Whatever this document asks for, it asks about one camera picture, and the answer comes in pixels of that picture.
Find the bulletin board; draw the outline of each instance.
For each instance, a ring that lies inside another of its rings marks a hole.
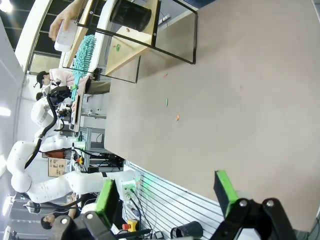
[[[48,176],[60,177],[66,173],[67,160],[63,158],[48,158]]]

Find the black hair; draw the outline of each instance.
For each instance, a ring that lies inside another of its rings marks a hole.
[[[38,92],[36,95],[35,95],[35,99],[37,101],[39,101],[40,99],[42,99],[44,97],[44,94],[42,92]]]
[[[51,226],[50,222],[45,221],[44,219],[45,219],[45,217],[43,216],[43,217],[41,218],[41,220],[40,220],[40,221],[41,221],[41,226],[42,226],[44,229],[47,229],[47,230],[51,229],[52,226]]]
[[[42,80],[44,79],[45,75],[48,75],[49,73],[46,71],[41,71],[36,76],[36,81],[40,84],[40,88],[42,89]]]

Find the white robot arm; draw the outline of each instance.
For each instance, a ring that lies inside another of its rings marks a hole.
[[[37,123],[44,131],[40,133],[33,142],[17,141],[8,156],[7,169],[12,174],[11,185],[14,190],[19,193],[27,193],[30,199],[35,203],[49,202],[54,199],[65,196],[70,192],[77,194],[87,194],[91,192],[100,192],[103,184],[107,179],[115,179],[120,198],[125,200],[127,193],[121,191],[124,187],[122,181],[133,183],[135,174],[133,171],[125,172],[110,172],[108,176],[103,175],[102,172],[95,173],[81,173],[72,171],[63,176],[56,177],[44,182],[34,182],[32,177],[25,172],[30,162],[41,148],[40,145],[44,142],[46,137],[52,132],[57,125],[57,115],[55,115],[53,106],[49,105],[47,98],[42,98],[37,101],[32,109],[32,120]],[[65,139],[59,141],[52,141],[44,144],[43,150],[58,150],[64,148]]]

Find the black trash bin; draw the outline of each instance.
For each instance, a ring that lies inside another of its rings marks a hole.
[[[171,229],[170,238],[193,237],[200,239],[204,234],[201,224],[197,221],[192,221],[182,226],[174,227]]]
[[[150,9],[133,2],[118,0],[111,12],[110,21],[141,32],[148,25],[151,13]]]

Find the beige tabletop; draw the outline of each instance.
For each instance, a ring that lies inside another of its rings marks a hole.
[[[311,230],[320,204],[312,2],[217,0],[198,13],[196,65],[151,50],[137,84],[112,81],[105,148],[213,200],[224,169],[237,190],[278,198],[295,229]],[[189,55],[193,20],[170,25],[157,44]]]

